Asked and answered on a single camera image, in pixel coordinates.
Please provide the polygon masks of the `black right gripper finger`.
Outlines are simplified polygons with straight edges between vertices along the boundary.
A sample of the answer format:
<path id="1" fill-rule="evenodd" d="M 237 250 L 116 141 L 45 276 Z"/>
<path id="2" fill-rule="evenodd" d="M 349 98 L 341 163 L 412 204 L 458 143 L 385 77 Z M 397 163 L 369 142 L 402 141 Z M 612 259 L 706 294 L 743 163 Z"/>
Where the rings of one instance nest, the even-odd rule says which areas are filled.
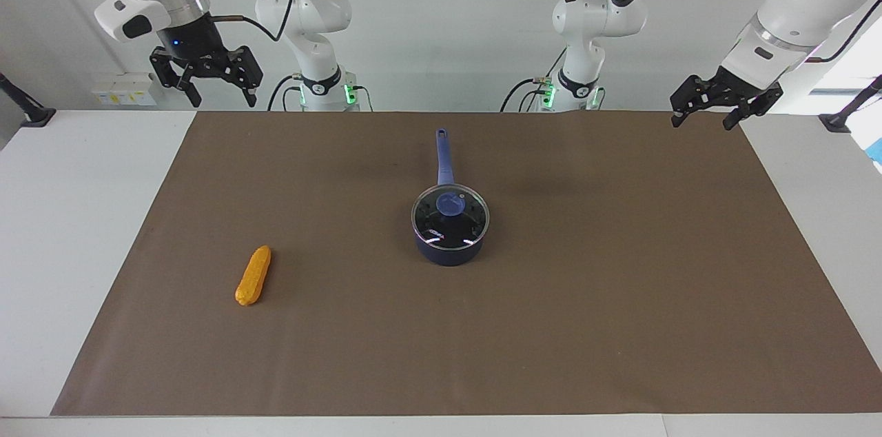
<path id="1" fill-rule="evenodd" d="M 248 45 L 241 45 L 234 51 L 234 71 L 246 104 L 249 108 L 254 108 L 256 89 L 262 83 L 263 71 Z"/>
<path id="2" fill-rule="evenodd" d="M 196 86 L 192 83 L 194 71 L 194 68 L 185 68 L 183 70 L 181 75 L 181 92 L 186 95 L 193 108 L 199 108 L 201 106 L 202 96 L 199 94 Z"/>

